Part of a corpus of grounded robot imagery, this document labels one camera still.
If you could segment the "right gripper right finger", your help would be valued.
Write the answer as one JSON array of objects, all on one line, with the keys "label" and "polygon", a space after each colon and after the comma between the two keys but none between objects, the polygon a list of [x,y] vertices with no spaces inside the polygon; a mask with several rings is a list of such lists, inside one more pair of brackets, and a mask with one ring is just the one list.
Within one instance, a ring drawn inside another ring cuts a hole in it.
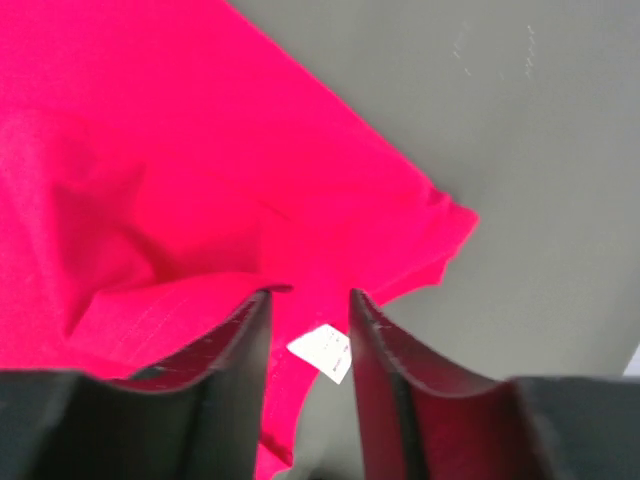
[{"label": "right gripper right finger", "polygon": [[369,479],[635,479],[635,377],[472,372],[350,296],[350,342]]}]

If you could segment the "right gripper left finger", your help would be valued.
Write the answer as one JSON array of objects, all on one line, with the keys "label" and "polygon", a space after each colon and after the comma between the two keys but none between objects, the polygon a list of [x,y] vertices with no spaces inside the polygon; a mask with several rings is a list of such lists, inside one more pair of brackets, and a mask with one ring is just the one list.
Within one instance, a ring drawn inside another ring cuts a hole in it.
[{"label": "right gripper left finger", "polygon": [[132,378],[1,376],[5,479],[249,479],[271,339],[271,296]]}]

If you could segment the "red t shirt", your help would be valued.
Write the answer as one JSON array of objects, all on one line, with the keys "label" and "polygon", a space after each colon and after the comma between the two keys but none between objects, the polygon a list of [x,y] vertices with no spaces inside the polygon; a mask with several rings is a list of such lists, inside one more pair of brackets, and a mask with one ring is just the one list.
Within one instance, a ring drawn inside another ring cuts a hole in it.
[{"label": "red t shirt", "polygon": [[1,5],[1,365],[125,378],[274,288],[255,475],[349,294],[438,284],[477,214],[224,1]]}]

